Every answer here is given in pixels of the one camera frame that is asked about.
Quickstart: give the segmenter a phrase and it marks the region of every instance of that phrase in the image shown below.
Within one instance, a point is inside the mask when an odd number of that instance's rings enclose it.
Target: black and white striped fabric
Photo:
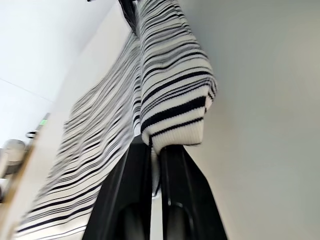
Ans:
[[[175,0],[141,0],[111,71],[73,107],[45,186],[23,217],[20,240],[78,239],[101,184],[134,136],[153,152],[202,141],[216,84]]]

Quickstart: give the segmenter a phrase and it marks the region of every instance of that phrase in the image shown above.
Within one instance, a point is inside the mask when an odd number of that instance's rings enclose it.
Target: knit garment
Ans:
[[[20,240],[77,239],[101,184],[141,134],[158,154],[195,145],[216,84],[208,58],[175,0],[140,0],[109,73],[74,105],[44,187],[16,229]]]

